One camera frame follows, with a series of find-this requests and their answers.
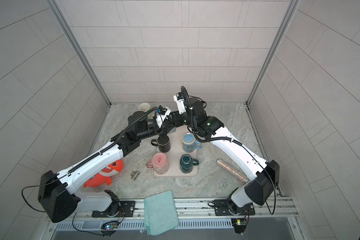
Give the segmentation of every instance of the orange inflatable toy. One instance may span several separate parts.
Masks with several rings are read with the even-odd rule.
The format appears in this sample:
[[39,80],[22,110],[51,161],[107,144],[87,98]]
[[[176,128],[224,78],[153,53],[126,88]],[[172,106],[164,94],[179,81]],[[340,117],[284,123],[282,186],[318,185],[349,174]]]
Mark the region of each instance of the orange inflatable toy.
[[103,183],[107,183],[109,186],[112,183],[110,176],[116,175],[123,169],[123,161],[121,159],[114,161],[110,165],[106,166],[99,173],[87,180],[84,184],[84,187],[98,187]]

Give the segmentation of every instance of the black mug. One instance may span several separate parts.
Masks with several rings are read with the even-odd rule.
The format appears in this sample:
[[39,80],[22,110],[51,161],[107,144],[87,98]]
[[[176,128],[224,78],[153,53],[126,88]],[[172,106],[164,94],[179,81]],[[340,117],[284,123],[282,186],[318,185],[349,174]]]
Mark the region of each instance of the black mug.
[[199,161],[197,159],[193,159],[189,154],[184,154],[180,158],[180,170],[183,173],[192,172],[193,166],[199,165]]
[[168,136],[158,136],[157,139],[152,139],[151,144],[158,147],[161,152],[168,152],[171,150],[171,142]]

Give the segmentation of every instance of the gray marble surface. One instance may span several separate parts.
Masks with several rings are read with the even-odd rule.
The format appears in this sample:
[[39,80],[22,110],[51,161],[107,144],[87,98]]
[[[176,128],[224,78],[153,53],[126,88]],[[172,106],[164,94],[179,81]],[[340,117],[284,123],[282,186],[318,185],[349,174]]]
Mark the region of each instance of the gray marble surface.
[[[157,105],[157,103],[151,103],[151,107]],[[163,105],[174,111],[177,110],[175,103]],[[236,138],[261,156],[244,104],[208,103],[205,110],[207,115],[220,119]],[[94,150],[102,147],[111,137],[122,131],[127,126],[128,116],[135,111],[138,111],[138,104],[112,105]],[[236,187],[243,185],[240,180],[219,167],[216,161],[221,158],[238,170],[239,166],[221,149],[209,142],[204,143],[198,152],[200,165],[199,173],[195,177],[154,177],[152,169],[145,166],[145,162],[151,159],[155,152],[155,147],[150,144],[150,140],[153,138],[156,137],[142,140],[140,147],[123,158],[124,168],[119,174],[112,177],[111,185],[103,184],[96,189],[86,187],[82,190],[101,192],[108,189],[121,199],[145,198],[166,190],[172,190],[174,197],[226,197]],[[140,175],[136,180],[132,180],[130,175],[135,170],[138,170]]]

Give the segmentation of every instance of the sparkly cylinder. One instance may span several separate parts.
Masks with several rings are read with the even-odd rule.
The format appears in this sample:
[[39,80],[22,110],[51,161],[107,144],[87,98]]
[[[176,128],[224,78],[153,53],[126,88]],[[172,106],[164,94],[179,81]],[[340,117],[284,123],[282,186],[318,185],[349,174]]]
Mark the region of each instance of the sparkly cylinder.
[[240,181],[246,183],[248,181],[248,178],[241,172],[237,171],[236,169],[234,169],[231,165],[229,165],[228,163],[224,162],[223,160],[221,160],[220,158],[217,160],[217,165],[221,166],[222,168],[224,168],[225,170],[229,171],[232,175],[234,175],[235,177],[237,177]]

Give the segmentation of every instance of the green cloth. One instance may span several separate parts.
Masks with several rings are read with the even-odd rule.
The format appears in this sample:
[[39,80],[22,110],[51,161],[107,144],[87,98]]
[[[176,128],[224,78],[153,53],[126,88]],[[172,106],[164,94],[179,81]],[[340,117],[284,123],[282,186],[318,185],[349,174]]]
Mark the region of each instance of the green cloth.
[[178,224],[172,190],[144,199],[144,225],[148,235],[162,234]]

